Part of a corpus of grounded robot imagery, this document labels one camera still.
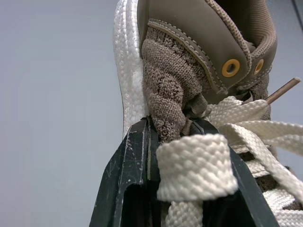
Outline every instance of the brown sneaker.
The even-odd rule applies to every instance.
[[[120,0],[114,46],[124,135],[151,114],[162,143],[168,143],[186,135],[189,117],[201,116],[209,104],[229,96],[267,98],[276,45],[265,0]],[[260,118],[270,120],[270,108]],[[255,160],[249,150],[239,155]],[[264,193],[279,187],[269,174],[256,180]],[[302,206],[293,201],[283,209]],[[303,226],[300,215],[294,226]]]

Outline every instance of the stitching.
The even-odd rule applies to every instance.
[[[239,86],[240,87],[249,87],[250,85],[252,85],[254,82],[256,82],[257,80],[260,80],[260,79],[262,79],[263,77],[265,77],[265,76],[267,76],[267,74],[269,73],[271,71],[271,67],[268,69],[268,70],[266,70],[266,71],[264,71],[259,77],[256,77],[256,78],[254,78],[254,79],[251,79],[251,80],[248,80],[248,81],[245,81],[245,82],[243,82],[243,83],[247,83],[247,82],[249,82],[249,81],[252,81],[252,82],[250,82],[249,84],[246,84],[246,85],[241,85],[241,84],[239,84]]]
[[[151,20],[155,20],[155,21],[158,21],[158,22],[165,23],[165,24],[167,24],[167,25],[169,25],[169,26],[174,27],[174,28],[177,29],[178,31],[182,32],[181,29],[179,29],[179,28],[177,28],[176,26],[173,26],[172,24],[169,24],[169,23],[167,23],[167,22],[165,22],[165,21],[157,20],[157,19],[151,19]],[[190,45],[189,42],[186,41],[183,37],[180,37],[179,34],[177,34],[176,32],[172,31],[170,28],[168,28],[168,27],[166,27],[166,26],[164,26],[164,25],[162,25],[162,24],[159,24],[159,23],[154,22],[154,21],[149,21],[149,22],[150,22],[150,23],[157,24],[157,25],[159,25],[159,26],[161,26],[161,27],[164,27],[164,28],[168,29],[170,32],[172,32],[173,34],[175,34],[176,36],[178,36],[182,41],[184,41],[186,44],[189,45],[189,47],[190,47],[190,48],[199,56],[199,58],[200,58],[200,59],[206,64],[206,66],[207,66],[207,63],[203,60],[203,57],[199,54],[199,52],[196,51],[195,48],[194,48],[192,45]],[[193,40],[191,37],[189,37],[185,32],[182,32],[182,33],[183,33],[188,39],[190,39],[194,44],[197,45],[197,47],[199,48],[199,50],[207,57],[207,59],[208,59],[209,62],[211,63],[211,66],[212,66],[212,68],[213,68],[213,70],[214,70],[214,72],[215,72],[215,74],[216,74],[216,78],[220,81],[220,83],[222,84],[222,87],[219,86],[219,85],[216,83],[216,81],[214,80],[214,78],[213,78],[213,76],[212,76],[212,73],[210,72],[210,76],[211,76],[211,78],[213,79],[214,84],[215,84],[217,87],[219,87],[219,88],[221,88],[221,89],[223,88],[224,90],[226,90],[225,84],[223,84],[223,82],[222,82],[222,81],[220,80],[220,78],[218,77],[218,73],[217,73],[217,71],[216,71],[216,69],[215,69],[215,67],[214,67],[214,65],[213,65],[213,63],[212,63],[212,61],[211,61],[210,58],[207,56],[207,54],[202,50],[202,48],[197,44],[197,42],[196,42],[195,40]]]

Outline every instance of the gold metal eyelet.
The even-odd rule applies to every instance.
[[[228,60],[222,67],[222,75],[225,77],[233,77],[240,69],[240,62],[236,59]]]
[[[258,74],[261,71],[263,64],[264,64],[264,60],[263,59],[259,60],[259,62],[255,67],[254,75]]]

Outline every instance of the white foam sole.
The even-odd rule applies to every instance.
[[[148,115],[142,89],[137,4],[138,0],[120,0],[114,20],[114,54],[124,111],[123,138],[130,126]]]

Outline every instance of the white shoelace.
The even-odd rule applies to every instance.
[[[272,145],[303,155],[303,126],[259,121],[267,108],[264,100],[243,104],[228,97],[205,112],[220,134],[182,137],[158,148],[158,199],[171,202],[162,226],[202,227],[203,200],[237,191],[228,144],[238,154],[249,151],[254,156],[246,164],[255,178],[270,174],[279,183],[278,189],[263,193],[279,225],[303,226],[303,211],[283,210],[295,198],[303,203],[303,183],[268,150]]]

